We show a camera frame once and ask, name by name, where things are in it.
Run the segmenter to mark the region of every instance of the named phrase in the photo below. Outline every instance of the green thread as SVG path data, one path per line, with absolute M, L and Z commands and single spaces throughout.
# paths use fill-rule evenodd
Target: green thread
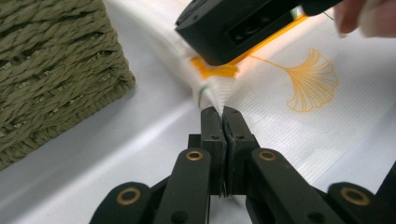
M 327 14 L 326 12 L 323 12 L 323 14 L 325 14 L 330 20 L 334 21 L 334 18 L 329 16 L 329 14 Z
M 198 107 L 200 107 L 200 108 L 201 108 L 202 96 L 204 95 L 204 91 L 205 91 L 206 89 L 209 89 L 209 85 L 208 85 L 208 84 L 203 85 L 203 86 L 201 87 L 201 89 L 199 89 L 199 91 L 198 91 Z

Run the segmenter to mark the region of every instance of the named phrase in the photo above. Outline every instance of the white table surface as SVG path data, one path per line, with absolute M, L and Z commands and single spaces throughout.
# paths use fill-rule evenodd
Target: white table surface
M 0 172 L 0 223 L 89 223 L 117 185 L 170 175 L 189 133 L 200 132 L 191 90 L 161 63 L 128 8 L 106 0 L 136 86 L 124 97 Z M 396 105 L 372 137 L 314 185 L 349 181 L 375 192 L 396 160 Z M 211 223 L 250 223 L 232 199 L 212 198 Z

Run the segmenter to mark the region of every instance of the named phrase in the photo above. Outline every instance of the olive green wicker basket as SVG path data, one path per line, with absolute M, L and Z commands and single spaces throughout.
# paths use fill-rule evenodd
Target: olive green wicker basket
M 101 0 L 0 0 L 0 170 L 133 85 Z

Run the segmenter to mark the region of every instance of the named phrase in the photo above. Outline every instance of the white cloth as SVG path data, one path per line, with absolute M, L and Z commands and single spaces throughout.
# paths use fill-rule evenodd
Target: white cloth
M 202 79 L 191 64 L 197 54 L 174 31 L 189 2 L 120 0 L 201 108 L 241 111 L 260 145 L 283 153 L 309 183 L 368 137 L 396 104 L 396 40 L 358 32 L 340 38 L 325 14 L 251 53 L 237 64 L 235 78 Z

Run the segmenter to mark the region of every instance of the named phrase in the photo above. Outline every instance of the ginkgo leaf print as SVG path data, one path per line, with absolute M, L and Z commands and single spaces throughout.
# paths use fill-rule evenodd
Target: ginkgo leaf print
M 329 103 L 338 86 L 338 78 L 332 63 L 317 50 L 309 50 L 306 61 L 295 67 L 284 67 L 251 55 L 250 57 L 270 63 L 285 70 L 293 85 L 294 95 L 288 100 L 290 109 L 297 112 L 309 112 Z

